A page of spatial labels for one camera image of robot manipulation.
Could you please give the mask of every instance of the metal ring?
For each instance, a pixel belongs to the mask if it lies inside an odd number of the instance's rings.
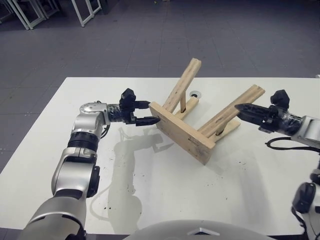
[[[191,91],[189,95],[190,95],[190,97],[196,97],[197,99],[200,99],[202,97],[201,92],[196,91],[196,90]]]

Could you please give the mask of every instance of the table surface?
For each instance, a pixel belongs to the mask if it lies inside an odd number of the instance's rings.
[[[118,103],[126,88],[137,100],[164,103],[178,78],[67,78],[25,136],[0,175],[0,227],[23,229],[51,193],[51,178],[67,146],[79,107],[100,100]],[[198,129],[252,84],[266,93],[285,89],[290,112],[320,117],[317,78],[195,78],[202,93],[185,122]],[[150,111],[137,110],[138,117]],[[303,230],[291,214],[298,186],[309,180],[318,156],[276,151],[265,142],[279,137],[242,122],[215,146],[202,165],[155,126],[112,123],[99,143],[98,193],[87,200],[85,228],[94,234],[131,234],[151,224],[201,219],[234,224],[265,235]]]

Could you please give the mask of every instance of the wooden leg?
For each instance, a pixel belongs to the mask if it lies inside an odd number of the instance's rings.
[[[199,103],[199,98],[192,96],[185,105],[185,111],[177,111],[175,116],[183,120],[191,111],[195,108],[195,106]]]
[[[209,138],[210,136],[215,134],[218,130],[221,130],[226,125],[226,123],[228,123],[231,119],[233,119],[239,113],[239,111],[235,108],[235,105],[244,104],[244,103],[253,103],[256,99],[258,99],[264,93],[265,93],[264,89],[262,89],[257,85],[253,85],[247,91],[245,91],[241,96],[239,96],[236,100],[234,100],[222,111],[220,111],[217,115],[211,118],[202,127],[200,127],[198,132],[203,134],[205,137]]]
[[[233,130],[237,129],[239,126],[240,126],[240,122],[235,119],[232,119],[226,124],[223,132],[220,135],[213,134],[211,137],[209,137],[209,139],[214,143],[216,143],[217,141],[222,139],[224,136],[231,133]]]
[[[169,97],[165,101],[163,108],[170,113],[176,109],[180,99],[183,97],[183,94],[186,95],[186,90],[189,87],[191,81],[194,79],[195,75],[201,67],[201,61],[192,58],[188,67],[184,70],[180,80],[173,88]]]
[[[184,113],[186,110],[186,92],[182,94],[180,99],[180,113]]]

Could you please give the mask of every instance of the wood grain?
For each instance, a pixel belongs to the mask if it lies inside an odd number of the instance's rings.
[[[149,104],[152,116],[160,118],[156,124],[169,138],[186,150],[202,164],[206,164],[211,156],[215,143],[193,127],[175,117],[156,102]]]
[[[167,110],[170,113],[173,113],[180,99],[183,97],[183,94],[185,94],[190,83],[192,82],[195,75],[199,71],[200,67],[201,67],[201,61],[196,58],[192,58],[188,67],[184,70],[181,78],[179,79],[179,81],[173,88],[172,92],[170,93],[169,97],[165,101],[163,105],[163,108],[165,110]]]
[[[180,113],[183,113],[186,110],[186,92],[182,93],[180,99]]]
[[[185,105],[185,111],[177,111],[174,116],[178,119],[183,120],[199,103],[199,98],[192,96]]]
[[[226,106],[217,115],[211,118],[207,123],[198,129],[198,132],[209,138],[220,130],[226,123],[233,119],[239,111],[235,108],[237,104],[253,103],[265,90],[257,85],[251,86],[247,91],[241,94],[236,100]]]
[[[216,134],[213,134],[211,137],[209,137],[209,140],[216,143],[217,141],[222,139],[224,136],[231,133],[233,130],[237,129],[239,126],[240,126],[240,122],[235,119],[232,119],[226,124],[223,132],[219,136],[217,136]]]

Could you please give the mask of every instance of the robotic arm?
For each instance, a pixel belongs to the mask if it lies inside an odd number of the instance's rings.
[[[156,117],[134,116],[135,109],[147,108],[149,102],[136,101],[129,88],[121,95],[119,104],[97,101],[80,107],[67,148],[52,177],[53,197],[38,208],[19,240],[86,239],[86,199],[97,193],[100,180],[100,167],[96,165],[98,143],[107,134],[111,122],[156,124],[160,120]]]
[[[249,123],[259,125],[259,130],[278,132],[288,137],[270,140],[266,145],[275,150],[311,150],[320,153],[320,119],[311,116],[295,116],[288,112],[289,97],[285,90],[277,91],[271,98],[269,108],[250,103],[239,104],[238,117]],[[291,140],[304,147],[275,147],[272,142]],[[320,163],[310,175],[311,182],[304,182],[296,191],[291,211],[306,231],[310,240],[320,239]]]

